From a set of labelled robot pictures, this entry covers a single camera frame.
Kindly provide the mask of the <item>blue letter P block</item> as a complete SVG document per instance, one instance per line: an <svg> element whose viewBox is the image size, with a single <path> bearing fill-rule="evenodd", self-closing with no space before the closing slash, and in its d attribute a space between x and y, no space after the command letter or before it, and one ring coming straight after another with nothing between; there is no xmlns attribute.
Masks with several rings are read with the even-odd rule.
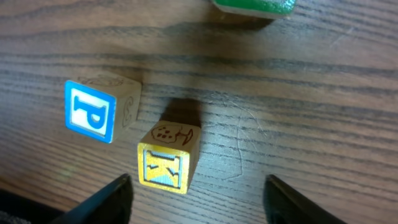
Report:
<svg viewBox="0 0 398 224"><path fill-rule="evenodd" d="M65 126L110 144L136 121L141 90L140 82L110 72L67 80Z"/></svg>

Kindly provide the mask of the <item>yellow block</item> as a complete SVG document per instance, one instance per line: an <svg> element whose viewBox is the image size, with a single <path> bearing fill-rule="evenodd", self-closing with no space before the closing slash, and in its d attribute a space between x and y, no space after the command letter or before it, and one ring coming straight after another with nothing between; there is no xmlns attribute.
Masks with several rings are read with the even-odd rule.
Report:
<svg viewBox="0 0 398 224"><path fill-rule="evenodd" d="M137 145L139 183L186 194L199 159L201 128L158 121Z"/></svg>

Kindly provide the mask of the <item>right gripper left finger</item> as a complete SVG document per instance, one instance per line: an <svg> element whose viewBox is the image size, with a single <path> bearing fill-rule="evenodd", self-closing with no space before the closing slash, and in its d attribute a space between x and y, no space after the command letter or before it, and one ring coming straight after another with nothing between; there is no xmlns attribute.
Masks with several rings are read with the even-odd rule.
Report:
<svg viewBox="0 0 398 224"><path fill-rule="evenodd" d="M134 199L132 179L120 175L75 208L46 214L52 224L128 224Z"/></svg>

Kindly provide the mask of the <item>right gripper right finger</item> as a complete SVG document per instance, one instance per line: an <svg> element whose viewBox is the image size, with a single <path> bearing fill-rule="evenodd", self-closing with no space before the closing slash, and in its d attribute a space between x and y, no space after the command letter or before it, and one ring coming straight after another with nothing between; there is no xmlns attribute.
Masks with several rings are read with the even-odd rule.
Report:
<svg viewBox="0 0 398 224"><path fill-rule="evenodd" d="M264 183L263 204L269 224L345 224L272 174Z"/></svg>

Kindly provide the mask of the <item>green letter Z block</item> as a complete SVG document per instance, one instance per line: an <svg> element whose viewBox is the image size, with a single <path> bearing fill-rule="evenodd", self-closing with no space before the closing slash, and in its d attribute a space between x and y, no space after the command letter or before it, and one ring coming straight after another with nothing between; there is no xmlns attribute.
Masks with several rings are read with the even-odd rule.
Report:
<svg viewBox="0 0 398 224"><path fill-rule="evenodd" d="M220 10L232 14L279 19L289 16L296 0L213 0Z"/></svg>

